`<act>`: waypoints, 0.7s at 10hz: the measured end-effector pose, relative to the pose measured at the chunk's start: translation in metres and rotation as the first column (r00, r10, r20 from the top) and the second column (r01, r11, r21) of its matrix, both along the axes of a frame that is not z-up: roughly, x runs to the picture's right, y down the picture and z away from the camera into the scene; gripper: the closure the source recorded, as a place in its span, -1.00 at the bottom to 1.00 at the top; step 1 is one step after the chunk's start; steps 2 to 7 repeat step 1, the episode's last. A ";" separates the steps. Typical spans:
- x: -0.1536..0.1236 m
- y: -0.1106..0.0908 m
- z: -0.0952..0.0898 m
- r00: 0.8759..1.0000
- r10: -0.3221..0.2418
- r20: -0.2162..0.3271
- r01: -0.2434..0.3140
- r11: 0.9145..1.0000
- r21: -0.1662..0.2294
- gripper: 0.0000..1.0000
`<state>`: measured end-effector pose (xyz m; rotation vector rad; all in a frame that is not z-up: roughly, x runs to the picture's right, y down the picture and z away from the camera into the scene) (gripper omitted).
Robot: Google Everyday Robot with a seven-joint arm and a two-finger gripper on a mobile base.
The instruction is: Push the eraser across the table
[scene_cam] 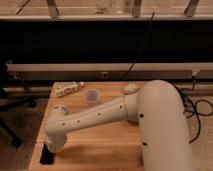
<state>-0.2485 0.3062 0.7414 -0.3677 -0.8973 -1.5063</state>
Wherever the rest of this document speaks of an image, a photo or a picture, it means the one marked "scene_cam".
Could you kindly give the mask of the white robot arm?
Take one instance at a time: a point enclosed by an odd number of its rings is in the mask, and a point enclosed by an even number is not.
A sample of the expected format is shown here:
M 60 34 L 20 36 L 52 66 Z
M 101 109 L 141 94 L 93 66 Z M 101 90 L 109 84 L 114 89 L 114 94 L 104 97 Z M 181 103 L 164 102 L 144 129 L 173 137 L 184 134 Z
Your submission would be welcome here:
M 129 119 L 138 121 L 144 171 L 195 171 L 181 95 L 163 80 L 74 114 L 56 105 L 45 124 L 45 145 L 56 153 L 71 132 Z

